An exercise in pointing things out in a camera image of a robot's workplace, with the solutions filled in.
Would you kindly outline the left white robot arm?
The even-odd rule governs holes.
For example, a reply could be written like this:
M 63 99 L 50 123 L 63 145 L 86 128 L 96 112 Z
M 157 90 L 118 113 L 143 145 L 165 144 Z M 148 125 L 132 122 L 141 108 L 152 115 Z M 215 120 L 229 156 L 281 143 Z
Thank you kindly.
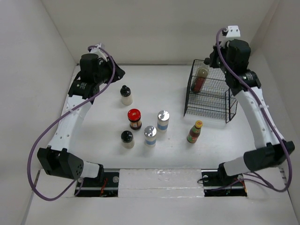
M 114 61 L 97 53 L 81 56 L 80 71 L 67 94 L 67 116 L 59 122 L 47 147 L 37 152 L 46 174 L 71 180 L 87 178 L 94 186 L 104 182 L 103 165 L 84 161 L 72 151 L 84 117 L 93 105 L 93 97 L 100 92 L 99 86 L 116 82 L 124 75 L 125 71 Z

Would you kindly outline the tall dark sauce bottle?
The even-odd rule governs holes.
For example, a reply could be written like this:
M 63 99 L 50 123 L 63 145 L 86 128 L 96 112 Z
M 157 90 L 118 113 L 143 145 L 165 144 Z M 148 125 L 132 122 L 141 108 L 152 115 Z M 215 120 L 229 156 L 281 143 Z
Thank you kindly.
M 191 85 L 191 91 L 193 93 L 199 93 L 201 91 L 202 86 L 209 75 L 209 65 L 210 58 L 205 58 L 203 64 L 198 68 L 194 81 Z

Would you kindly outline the yellow cap chili sauce bottle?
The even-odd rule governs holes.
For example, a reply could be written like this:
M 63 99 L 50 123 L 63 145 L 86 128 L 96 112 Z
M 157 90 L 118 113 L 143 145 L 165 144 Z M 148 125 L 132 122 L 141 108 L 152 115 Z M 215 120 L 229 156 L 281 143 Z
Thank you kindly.
M 203 126 L 203 122 L 201 120 L 197 120 L 194 126 L 190 129 L 189 134 L 187 135 L 187 141 L 189 143 L 196 143 L 198 137 L 200 136 L 201 129 Z

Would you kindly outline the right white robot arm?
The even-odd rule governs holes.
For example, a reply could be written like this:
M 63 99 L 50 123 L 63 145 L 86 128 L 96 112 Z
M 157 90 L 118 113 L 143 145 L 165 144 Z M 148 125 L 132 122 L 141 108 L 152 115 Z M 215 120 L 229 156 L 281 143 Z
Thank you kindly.
M 260 80 L 248 69 L 251 49 L 246 41 L 234 39 L 221 46 L 217 41 L 210 54 L 210 67 L 220 68 L 225 82 L 242 107 L 250 125 L 255 149 L 242 157 L 221 163 L 217 172 L 219 183 L 226 185 L 235 175 L 256 172 L 281 165 L 295 149 L 275 127 L 263 99 Z

